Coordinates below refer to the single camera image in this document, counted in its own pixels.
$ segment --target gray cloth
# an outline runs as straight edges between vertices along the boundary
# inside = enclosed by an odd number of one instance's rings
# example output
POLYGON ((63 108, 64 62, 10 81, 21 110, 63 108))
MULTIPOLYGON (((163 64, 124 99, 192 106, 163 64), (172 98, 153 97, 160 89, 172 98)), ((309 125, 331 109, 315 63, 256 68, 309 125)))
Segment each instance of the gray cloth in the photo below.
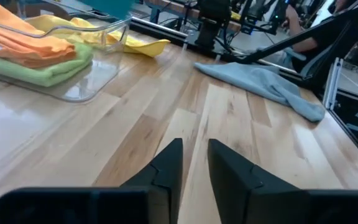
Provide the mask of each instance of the gray cloth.
POLYGON ((207 65, 195 63, 203 73, 264 98, 292 107, 311 122, 324 118, 325 109, 304 100, 298 86, 278 75, 278 68, 263 65, 207 65))

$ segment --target green cloth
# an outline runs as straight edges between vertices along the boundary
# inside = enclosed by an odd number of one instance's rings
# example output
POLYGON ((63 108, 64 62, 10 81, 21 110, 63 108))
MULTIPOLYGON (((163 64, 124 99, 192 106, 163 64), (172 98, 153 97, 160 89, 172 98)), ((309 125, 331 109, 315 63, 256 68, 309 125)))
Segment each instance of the green cloth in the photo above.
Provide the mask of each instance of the green cloth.
POLYGON ((0 58, 0 74, 35 85, 49 87, 72 77, 92 61, 93 52, 91 47, 75 44, 75 52, 76 58, 74 60, 37 69, 23 67, 0 58))

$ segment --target orange cloth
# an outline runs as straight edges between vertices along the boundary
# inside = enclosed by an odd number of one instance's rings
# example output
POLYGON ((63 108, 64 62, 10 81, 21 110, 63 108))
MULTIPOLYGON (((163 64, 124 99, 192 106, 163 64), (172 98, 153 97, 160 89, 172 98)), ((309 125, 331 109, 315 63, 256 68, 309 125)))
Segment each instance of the orange cloth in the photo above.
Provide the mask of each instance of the orange cloth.
MULTIPOLYGON (((0 6, 0 24, 31 34, 43 34, 32 25, 0 6)), ((0 57, 28 68, 40 68, 72 60, 74 45, 48 36, 41 39, 0 28, 0 57)))

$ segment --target clear plastic container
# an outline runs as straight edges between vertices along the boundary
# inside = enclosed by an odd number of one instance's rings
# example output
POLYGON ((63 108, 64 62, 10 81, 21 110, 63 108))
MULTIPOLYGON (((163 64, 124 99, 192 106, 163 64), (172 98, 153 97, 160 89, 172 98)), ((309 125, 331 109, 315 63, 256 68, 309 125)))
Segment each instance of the clear plastic container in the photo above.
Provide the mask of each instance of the clear plastic container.
POLYGON ((49 26, 47 30, 43 30, 45 33, 40 35, 26 33, 2 24, 0 24, 0 28, 15 32, 17 35, 26 35, 36 39, 53 35, 67 39, 69 42, 76 42, 78 38, 81 39, 81 37, 90 35, 92 41, 88 42, 86 40, 85 44, 93 47, 92 62, 71 78, 50 87, 34 85, 1 74, 0 80, 66 101, 81 102, 94 97, 105 84, 117 75, 131 19, 128 17, 126 20, 117 20, 98 11, 89 11, 90 8, 85 5, 82 6, 79 2, 73 3, 76 5, 67 4, 65 0, 63 2, 53 0, 13 0, 4 7, 23 20, 31 20, 36 17, 39 18, 38 16, 49 14, 66 21, 72 18, 80 18, 80 20, 90 22, 94 27, 85 28, 83 25, 78 24, 71 26, 70 24, 55 25, 52 23, 52 26, 49 26))

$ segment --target wooden tabletop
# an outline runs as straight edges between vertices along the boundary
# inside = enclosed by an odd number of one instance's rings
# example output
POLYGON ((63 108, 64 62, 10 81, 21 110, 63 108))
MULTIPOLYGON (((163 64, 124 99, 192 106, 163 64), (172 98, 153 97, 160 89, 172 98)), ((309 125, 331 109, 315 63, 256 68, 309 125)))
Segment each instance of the wooden tabletop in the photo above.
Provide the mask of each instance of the wooden tabletop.
POLYGON ((193 62, 211 60, 175 45, 156 58, 126 54, 119 75, 82 104, 0 82, 0 195, 23 186, 118 186, 173 138, 184 143, 182 224, 220 222, 209 138, 302 189, 358 189, 358 148, 329 113, 309 123, 193 62))
MULTIPOLYGON (((173 2, 171 0, 145 0, 145 3, 160 6, 164 8, 164 11, 169 10, 170 12, 175 12, 176 14, 183 15, 183 17, 185 16, 187 11, 187 8, 184 5, 177 2, 173 2)), ((200 10, 191 9, 188 13, 188 17, 189 19, 198 19, 199 13, 200 10)), ((241 25, 238 22, 230 21, 228 28, 229 30, 237 32, 241 28, 241 25)))

